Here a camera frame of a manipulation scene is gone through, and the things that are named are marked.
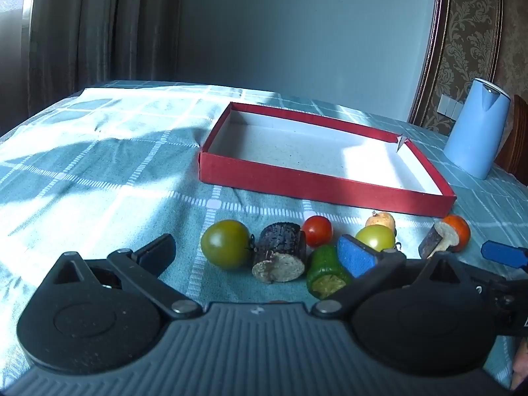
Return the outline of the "person's hand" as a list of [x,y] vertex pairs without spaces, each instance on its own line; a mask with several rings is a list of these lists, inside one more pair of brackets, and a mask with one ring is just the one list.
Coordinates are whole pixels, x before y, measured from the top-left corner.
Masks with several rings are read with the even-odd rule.
[[514,391],[528,376],[527,340],[519,345],[513,362],[513,374],[510,389]]

